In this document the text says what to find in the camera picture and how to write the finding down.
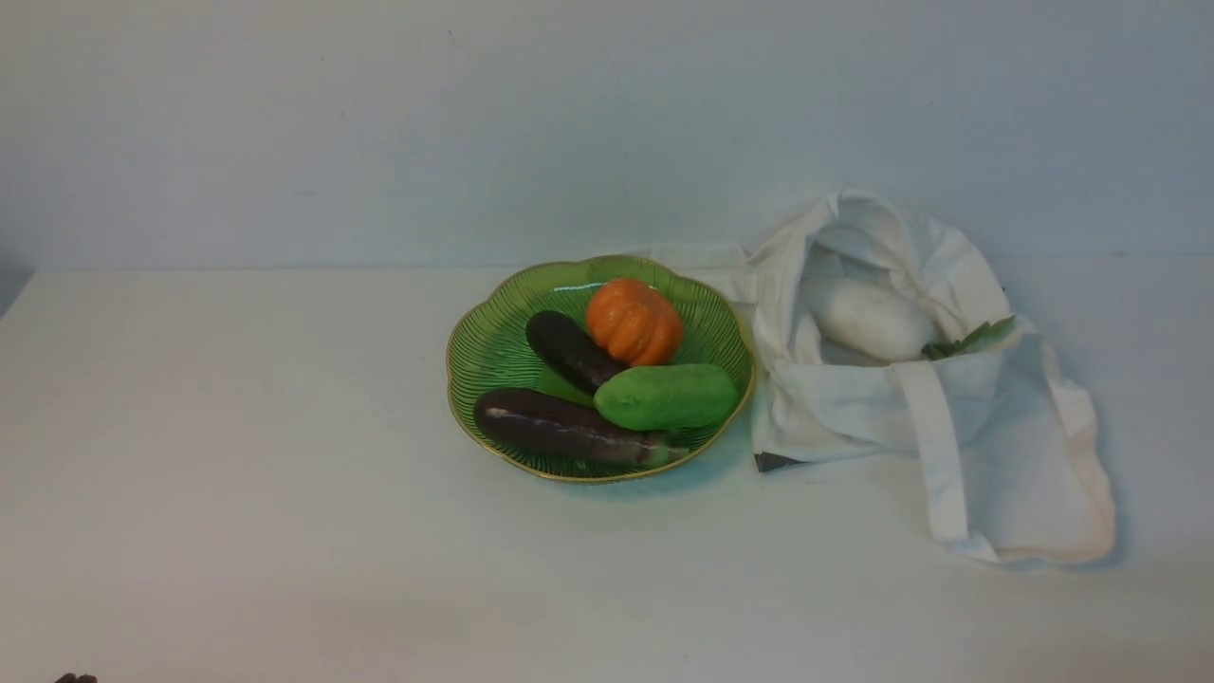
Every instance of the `orange pumpkin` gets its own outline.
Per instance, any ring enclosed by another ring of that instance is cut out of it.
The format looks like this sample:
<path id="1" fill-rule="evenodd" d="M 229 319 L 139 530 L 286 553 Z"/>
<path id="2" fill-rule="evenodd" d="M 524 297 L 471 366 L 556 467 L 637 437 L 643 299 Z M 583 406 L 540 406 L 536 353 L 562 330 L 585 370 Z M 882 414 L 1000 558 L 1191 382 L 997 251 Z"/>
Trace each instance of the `orange pumpkin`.
<path id="1" fill-rule="evenodd" d="M 586 329 L 611 358 L 629 366 L 670 363 L 683 335 L 670 301 L 631 277 L 612 279 L 595 291 L 586 306 Z"/>

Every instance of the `eggplant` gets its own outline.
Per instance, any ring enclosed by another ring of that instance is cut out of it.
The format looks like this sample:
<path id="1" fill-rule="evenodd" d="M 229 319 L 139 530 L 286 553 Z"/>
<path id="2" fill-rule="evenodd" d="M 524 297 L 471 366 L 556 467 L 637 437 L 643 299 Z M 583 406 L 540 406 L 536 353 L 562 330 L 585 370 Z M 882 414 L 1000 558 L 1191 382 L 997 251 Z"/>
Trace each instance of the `eggplant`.
<path id="1" fill-rule="evenodd" d="M 544 456 L 653 469 L 687 455 L 664 433 L 615 427 L 594 409 L 531 389 L 486 392 L 472 420 L 498 444 Z"/>
<path id="2" fill-rule="evenodd" d="M 527 343 L 566 382 L 594 397 L 628 366 L 607 355 L 572 317 L 540 311 L 527 320 Z"/>

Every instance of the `green glass bowl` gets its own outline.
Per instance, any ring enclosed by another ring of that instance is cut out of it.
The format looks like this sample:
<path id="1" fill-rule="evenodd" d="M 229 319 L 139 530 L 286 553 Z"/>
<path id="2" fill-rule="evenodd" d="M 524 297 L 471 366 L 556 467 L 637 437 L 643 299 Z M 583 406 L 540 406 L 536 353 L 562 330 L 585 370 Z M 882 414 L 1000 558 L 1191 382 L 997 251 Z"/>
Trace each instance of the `green glass bowl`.
<path id="1" fill-rule="evenodd" d="M 551 387 L 555 377 L 527 346 L 532 314 L 556 309 L 584 320 L 594 292 L 615 277 L 635 277 L 662 291 L 683 320 L 683 343 L 673 364 L 720 366 L 738 388 L 737 409 L 726 420 L 700 429 L 679 431 L 673 443 L 688 449 L 685 459 L 654 469 L 637 469 L 545 457 L 509 449 L 486 438 L 472 420 L 476 400 L 490 389 Z M 606 484 L 652 477 L 679 467 L 708 450 L 742 412 L 755 383 L 755 360 L 747 325 L 711 286 L 636 256 L 599 256 L 578 262 L 533 266 L 512 274 L 455 325 L 447 345 L 447 397 L 455 421 L 476 443 L 506 462 L 545 479 Z"/>

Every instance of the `white wall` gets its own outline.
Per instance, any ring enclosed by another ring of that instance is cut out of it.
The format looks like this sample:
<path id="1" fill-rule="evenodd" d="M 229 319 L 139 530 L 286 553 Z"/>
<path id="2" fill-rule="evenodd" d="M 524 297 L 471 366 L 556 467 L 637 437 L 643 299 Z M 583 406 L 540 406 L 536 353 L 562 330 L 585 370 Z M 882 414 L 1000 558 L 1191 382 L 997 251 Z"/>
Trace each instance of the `white wall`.
<path id="1" fill-rule="evenodd" d="M 1209 252 L 1212 7 L 0 2 L 0 264 L 522 263 L 843 183 L 995 255 Z"/>

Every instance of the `bag strap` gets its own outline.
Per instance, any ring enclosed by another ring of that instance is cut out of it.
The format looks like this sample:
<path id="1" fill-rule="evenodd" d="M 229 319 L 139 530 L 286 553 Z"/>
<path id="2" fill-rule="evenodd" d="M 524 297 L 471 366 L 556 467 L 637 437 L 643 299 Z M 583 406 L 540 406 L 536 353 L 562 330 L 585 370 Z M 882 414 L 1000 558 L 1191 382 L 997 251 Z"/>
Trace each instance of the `bag strap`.
<path id="1" fill-rule="evenodd" d="M 902 387 L 914 423 L 923 480 L 927 488 L 931 536 L 944 545 L 964 542 L 970 537 L 965 482 L 944 388 L 927 362 L 894 364 L 890 368 Z"/>

